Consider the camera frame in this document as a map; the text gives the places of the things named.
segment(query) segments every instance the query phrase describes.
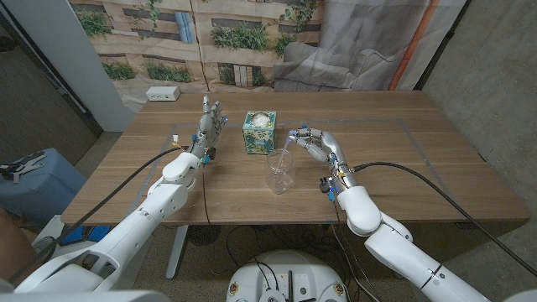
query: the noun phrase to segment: orange pipe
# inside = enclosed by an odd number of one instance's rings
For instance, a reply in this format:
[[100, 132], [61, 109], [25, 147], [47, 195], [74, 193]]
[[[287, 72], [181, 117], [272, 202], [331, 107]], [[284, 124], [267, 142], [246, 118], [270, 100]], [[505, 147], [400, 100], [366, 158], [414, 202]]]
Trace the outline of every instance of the orange pipe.
[[397, 67], [397, 70], [395, 71], [394, 77], [392, 78], [392, 82], [389, 83], [389, 91], [393, 91], [395, 90], [395, 88], [397, 88], [399, 80], [401, 80], [401, 76], [403, 76], [404, 70], [410, 62], [410, 58], [412, 58], [412, 55], [414, 54], [416, 48], [418, 47], [418, 44], [420, 43], [421, 37], [423, 37], [427, 26], [429, 26], [429, 22], [433, 18], [433, 15], [435, 14], [435, 10], [438, 7], [439, 2], [440, 0], [430, 0], [429, 6], [423, 13], [423, 17], [421, 18], [420, 24], [418, 24], [418, 28], [414, 33], [414, 37], [412, 37], [409, 47], [407, 47], [406, 51], [404, 52], [403, 59], [401, 60], [401, 63], [399, 63], [399, 67]]

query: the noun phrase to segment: table leg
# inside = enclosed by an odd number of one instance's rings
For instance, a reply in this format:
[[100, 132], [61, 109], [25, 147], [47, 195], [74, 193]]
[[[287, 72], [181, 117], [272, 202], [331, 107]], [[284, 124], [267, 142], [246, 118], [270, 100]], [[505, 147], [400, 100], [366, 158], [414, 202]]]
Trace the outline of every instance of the table leg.
[[188, 226], [178, 226], [175, 233], [174, 246], [171, 248], [171, 254], [168, 261], [168, 269], [166, 269], [166, 278], [173, 280], [177, 276], [179, 270], [179, 263], [183, 249], [186, 247], [186, 233], [188, 232]]

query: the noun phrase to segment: blue bin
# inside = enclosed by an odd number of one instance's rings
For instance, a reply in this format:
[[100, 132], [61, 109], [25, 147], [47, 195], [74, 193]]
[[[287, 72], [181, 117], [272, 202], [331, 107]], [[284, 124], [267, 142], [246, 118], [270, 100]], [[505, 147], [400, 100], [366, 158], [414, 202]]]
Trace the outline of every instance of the blue bin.
[[20, 176], [20, 182], [0, 176], [0, 204], [14, 215], [23, 213], [44, 227], [52, 216], [63, 213], [86, 183], [84, 177], [54, 148], [44, 150], [47, 156], [35, 164], [42, 168]]

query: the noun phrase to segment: tissue box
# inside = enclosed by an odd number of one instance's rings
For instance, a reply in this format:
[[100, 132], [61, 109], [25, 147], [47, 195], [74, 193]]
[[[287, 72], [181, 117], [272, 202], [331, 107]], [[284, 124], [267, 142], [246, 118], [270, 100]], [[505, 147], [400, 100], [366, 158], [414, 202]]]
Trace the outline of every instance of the tissue box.
[[248, 154], [269, 154], [276, 146], [276, 112], [248, 112], [242, 135]]

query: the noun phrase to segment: printed backdrop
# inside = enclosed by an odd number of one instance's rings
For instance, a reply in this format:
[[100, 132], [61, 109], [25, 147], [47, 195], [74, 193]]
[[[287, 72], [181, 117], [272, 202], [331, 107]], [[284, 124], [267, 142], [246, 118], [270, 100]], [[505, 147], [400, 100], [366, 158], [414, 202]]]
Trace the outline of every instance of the printed backdrop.
[[465, 0], [70, 0], [123, 103], [181, 93], [411, 90]]

